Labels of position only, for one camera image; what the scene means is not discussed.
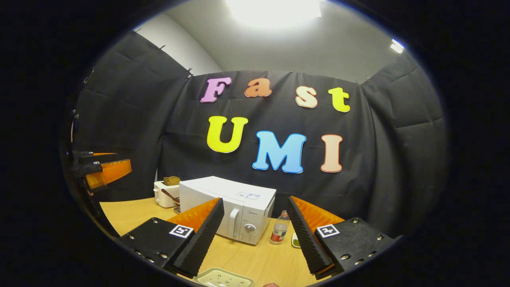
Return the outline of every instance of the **white wall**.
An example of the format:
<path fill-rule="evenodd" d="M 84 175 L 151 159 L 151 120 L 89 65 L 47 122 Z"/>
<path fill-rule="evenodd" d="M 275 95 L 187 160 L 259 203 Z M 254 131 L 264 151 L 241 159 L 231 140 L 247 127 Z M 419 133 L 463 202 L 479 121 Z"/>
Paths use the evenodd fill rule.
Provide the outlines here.
<path fill-rule="evenodd" d="M 221 68 L 202 46 L 170 16 L 161 13 L 134 30 L 154 45 L 163 47 L 184 68 L 195 76 L 221 72 Z"/>

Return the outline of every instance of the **wooden table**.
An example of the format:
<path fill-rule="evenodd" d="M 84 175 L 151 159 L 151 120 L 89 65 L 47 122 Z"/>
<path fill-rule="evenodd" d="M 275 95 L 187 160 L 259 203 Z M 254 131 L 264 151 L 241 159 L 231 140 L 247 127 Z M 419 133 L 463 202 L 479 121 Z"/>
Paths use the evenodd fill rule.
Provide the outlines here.
<path fill-rule="evenodd" d="M 152 217 L 166 220 L 176 215 L 172 208 L 159 206 L 154 198 L 100 204 L 106 217 L 121 236 Z M 214 236 L 199 273 L 218 267 L 253 279 L 255 287 L 273 282 L 280 287 L 301 287 L 325 280 L 326 278 L 316 280 L 310 274 L 303 253 L 291 245 L 294 233 L 292 224 L 289 225 L 282 244 L 269 243 L 275 221 L 276 219 L 270 219 L 262 238 L 255 246 L 220 235 Z"/>

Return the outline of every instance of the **microwave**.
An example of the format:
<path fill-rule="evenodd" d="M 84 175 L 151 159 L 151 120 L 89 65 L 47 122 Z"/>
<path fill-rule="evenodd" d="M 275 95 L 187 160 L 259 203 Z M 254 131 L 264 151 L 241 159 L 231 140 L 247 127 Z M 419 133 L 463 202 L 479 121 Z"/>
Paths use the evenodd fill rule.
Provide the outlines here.
<path fill-rule="evenodd" d="M 267 227 L 275 194 L 275 189 L 215 176 L 179 183 L 181 212 L 221 197 L 225 215 L 216 233 L 253 245 L 259 242 Z"/>

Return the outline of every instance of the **soap dish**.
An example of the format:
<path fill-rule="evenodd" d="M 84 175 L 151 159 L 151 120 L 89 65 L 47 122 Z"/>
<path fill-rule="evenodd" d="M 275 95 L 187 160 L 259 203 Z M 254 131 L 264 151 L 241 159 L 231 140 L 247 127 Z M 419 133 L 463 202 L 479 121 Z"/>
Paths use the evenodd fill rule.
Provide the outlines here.
<path fill-rule="evenodd" d="M 294 233 L 292 234 L 292 241 L 291 241 L 291 243 L 292 243 L 292 246 L 294 246 L 295 248 L 301 248 L 301 244 L 300 244 L 300 245 L 295 245 L 295 244 L 294 244 L 294 241 L 295 241 L 295 240 L 297 240 L 297 241 L 299 242 L 299 240 L 297 239 L 297 234 L 296 234 L 296 232 L 294 232 Z"/>
<path fill-rule="evenodd" d="M 194 277 L 196 282 L 209 287 L 252 287 L 253 279 L 221 268 L 210 268 Z"/>

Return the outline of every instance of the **black fabric backdrop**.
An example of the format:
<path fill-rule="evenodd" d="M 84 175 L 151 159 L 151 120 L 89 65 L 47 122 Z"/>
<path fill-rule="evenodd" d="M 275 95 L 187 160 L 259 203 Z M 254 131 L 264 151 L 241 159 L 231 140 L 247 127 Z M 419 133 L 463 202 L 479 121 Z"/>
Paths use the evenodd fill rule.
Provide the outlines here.
<path fill-rule="evenodd" d="M 130 33 L 96 64 L 78 101 L 76 147 L 117 152 L 132 160 L 133 172 L 98 193 L 101 201 L 154 196 L 156 168 L 182 180 L 215 175 L 277 189 L 273 216 L 295 195 L 343 218 L 361 217 L 390 236 L 411 233 L 433 207 L 446 179 L 446 124 L 439 97 L 418 64 L 406 53 L 355 83 L 289 71 L 233 71 L 194 76 L 136 33 Z M 231 77 L 214 103 L 201 103 L 207 79 Z M 271 81 L 272 94 L 247 98 L 255 78 Z M 317 91 L 319 105 L 299 107 L 296 87 Z M 329 89 L 349 94 L 348 113 L 334 109 Z M 232 153 L 212 151 L 208 119 L 227 117 L 221 140 L 228 142 L 234 116 L 246 117 L 241 144 Z M 255 170 L 256 132 L 274 132 L 282 145 L 292 133 L 307 137 L 301 174 Z M 320 170 L 321 136 L 337 134 L 339 173 Z"/>

